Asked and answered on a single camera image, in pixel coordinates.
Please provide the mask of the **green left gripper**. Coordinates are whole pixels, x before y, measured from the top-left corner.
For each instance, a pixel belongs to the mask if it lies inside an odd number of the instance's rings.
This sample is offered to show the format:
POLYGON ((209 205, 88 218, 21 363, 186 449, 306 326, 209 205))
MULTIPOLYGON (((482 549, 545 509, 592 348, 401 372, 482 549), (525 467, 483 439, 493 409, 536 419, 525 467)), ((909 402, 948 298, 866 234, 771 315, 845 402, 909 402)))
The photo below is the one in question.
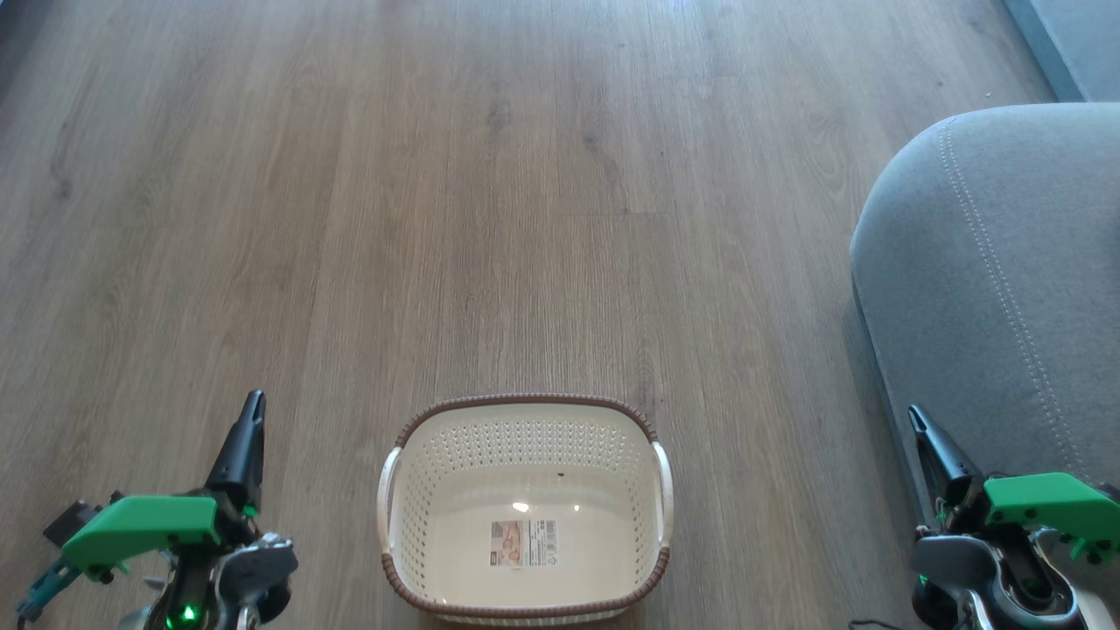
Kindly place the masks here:
POLYGON ((122 497, 96 511, 60 546, 60 555, 92 581, 147 553, 167 550, 209 560, 256 539, 251 522, 263 497, 267 397, 251 390, 213 462, 209 492, 122 497))

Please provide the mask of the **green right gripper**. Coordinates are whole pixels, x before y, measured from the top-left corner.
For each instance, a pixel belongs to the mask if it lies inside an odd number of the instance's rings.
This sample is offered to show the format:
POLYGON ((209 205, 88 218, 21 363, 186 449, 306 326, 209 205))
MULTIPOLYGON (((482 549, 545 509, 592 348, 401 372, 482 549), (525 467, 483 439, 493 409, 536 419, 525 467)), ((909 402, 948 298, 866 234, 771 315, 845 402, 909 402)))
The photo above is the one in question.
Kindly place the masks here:
POLYGON ((1107 564, 1117 554, 1119 504, 1112 487, 1091 487, 1065 472, 988 476, 920 406, 907 410, 928 502, 940 531, 987 535, 1043 529, 1068 543, 1068 557, 1107 564))

